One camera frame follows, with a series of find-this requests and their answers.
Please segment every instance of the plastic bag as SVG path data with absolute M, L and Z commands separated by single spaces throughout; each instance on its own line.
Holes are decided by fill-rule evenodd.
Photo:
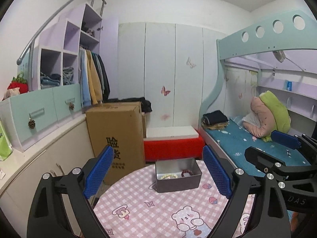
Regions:
M 0 119 L 0 161 L 5 160 L 12 153 L 12 145 L 5 133 Z

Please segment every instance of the circular hole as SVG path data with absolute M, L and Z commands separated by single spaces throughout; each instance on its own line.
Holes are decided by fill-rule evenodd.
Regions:
M 298 30 L 303 30 L 305 28 L 305 21 L 299 15 L 295 15 L 293 17 L 293 22 L 294 22 L 295 28 L 297 28 Z
M 249 34 L 245 31 L 242 33 L 242 41 L 245 43 L 249 40 Z
M 262 26 L 258 26 L 258 27 L 256 28 L 256 36 L 257 36 L 258 38 L 263 38 L 264 33 L 265 33 L 265 30 L 264 30 L 264 28 L 263 28 Z
M 275 20 L 273 22 L 273 30 L 275 31 L 275 33 L 280 34 L 283 32 L 284 30 L 284 25 L 280 20 Z

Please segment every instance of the light blue bed frame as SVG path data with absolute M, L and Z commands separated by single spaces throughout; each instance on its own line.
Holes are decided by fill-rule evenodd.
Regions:
M 300 16 L 305 21 L 305 28 L 298 30 L 294 26 L 294 18 Z M 282 33 L 277 34 L 273 29 L 276 20 L 283 23 Z M 256 29 L 261 26 L 265 30 L 262 38 L 256 36 Z M 247 32 L 249 39 L 242 41 L 242 35 Z M 204 113 L 219 96 L 224 82 L 224 60 L 276 50 L 310 49 L 317 50 L 317 22 L 301 10 L 294 10 L 269 17 L 259 23 L 242 29 L 224 39 L 217 40 L 218 77 L 216 85 L 208 97 L 202 102 L 199 110 L 199 125 Z

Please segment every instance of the yellow jacket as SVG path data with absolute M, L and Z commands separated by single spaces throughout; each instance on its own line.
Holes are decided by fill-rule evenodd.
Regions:
M 86 50 L 86 53 L 89 92 L 92 104 L 96 105 L 99 101 L 102 101 L 101 84 L 93 61 L 93 56 L 89 50 Z

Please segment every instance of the blue gripper pad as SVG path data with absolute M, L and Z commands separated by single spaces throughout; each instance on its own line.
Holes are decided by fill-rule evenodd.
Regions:
M 220 194 L 230 199 L 232 196 L 230 178 L 209 146 L 203 148 L 202 158 Z
M 296 137 L 285 134 L 283 132 L 273 131 L 271 133 L 271 139 L 276 143 L 279 143 L 290 149 L 299 149 L 301 147 L 301 143 Z
M 99 158 L 86 178 L 86 185 L 83 192 L 86 199 L 89 199 L 92 195 L 97 193 L 99 186 L 114 159 L 114 149 L 112 147 L 106 147 L 105 151 L 102 153 L 102 156 Z

